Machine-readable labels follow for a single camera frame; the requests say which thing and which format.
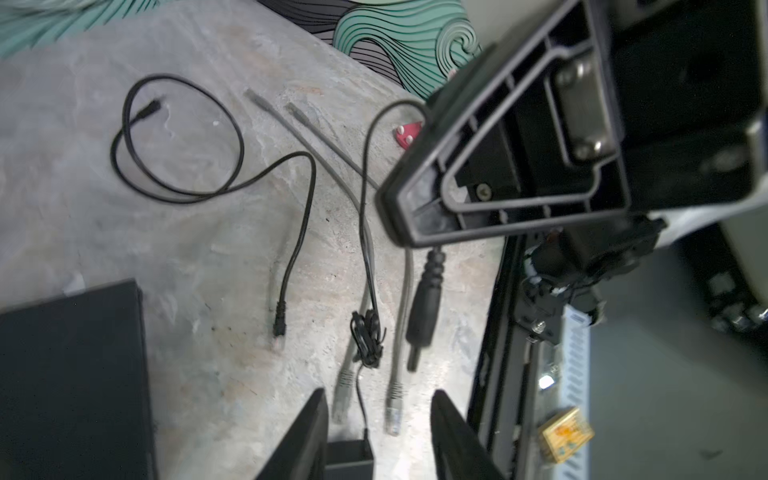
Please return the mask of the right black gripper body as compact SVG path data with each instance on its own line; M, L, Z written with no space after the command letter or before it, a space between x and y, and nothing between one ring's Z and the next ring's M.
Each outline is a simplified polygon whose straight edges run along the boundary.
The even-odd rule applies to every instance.
M630 211L740 201L767 171L767 4L608 1Z

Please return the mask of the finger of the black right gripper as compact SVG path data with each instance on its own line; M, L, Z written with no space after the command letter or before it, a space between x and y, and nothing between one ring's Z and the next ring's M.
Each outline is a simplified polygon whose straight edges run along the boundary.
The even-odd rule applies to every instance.
M609 39L603 2L565 1L433 93L376 195L391 241L426 248L626 213Z

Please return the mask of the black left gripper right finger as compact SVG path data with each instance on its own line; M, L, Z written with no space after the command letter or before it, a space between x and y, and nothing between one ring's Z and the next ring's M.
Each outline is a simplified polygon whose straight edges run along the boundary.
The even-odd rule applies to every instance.
M438 479L503 479L444 390L432 397L430 428Z

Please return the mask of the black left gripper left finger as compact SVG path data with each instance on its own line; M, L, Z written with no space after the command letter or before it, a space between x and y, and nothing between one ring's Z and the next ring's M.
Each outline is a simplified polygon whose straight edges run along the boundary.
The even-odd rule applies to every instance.
M329 410L325 390L313 391L268 459L258 480L325 478Z

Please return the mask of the black power adapter with plug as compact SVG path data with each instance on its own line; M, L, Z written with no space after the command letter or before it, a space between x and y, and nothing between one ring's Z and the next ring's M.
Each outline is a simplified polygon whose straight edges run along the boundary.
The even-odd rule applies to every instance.
M374 267L371 260L371 241L366 220L367 187L361 187L361 193L352 197L360 202L358 207L359 239L366 274L365 292L369 295L370 307L364 306L352 314L350 321L351 340L355 347L352 363L358 365L353 373L358 403L363 405L359 385L360 373L363 369L377 368L383 356L385 332L381 329L378 300L374 280ZM430 342L436 326L442 296L442 283L445 255L439 248L433 249L427 256L427 263L422 274L413 301L407 304L411 307L409 326L406 339L410 344L407 368L414 372L418 368L421 350ZM374 454L369 439L368 417L365 410L363 416L363 438L352 441L337 441L328 445L331 469L329 478L341 474L345 479L371 479L374 473Z

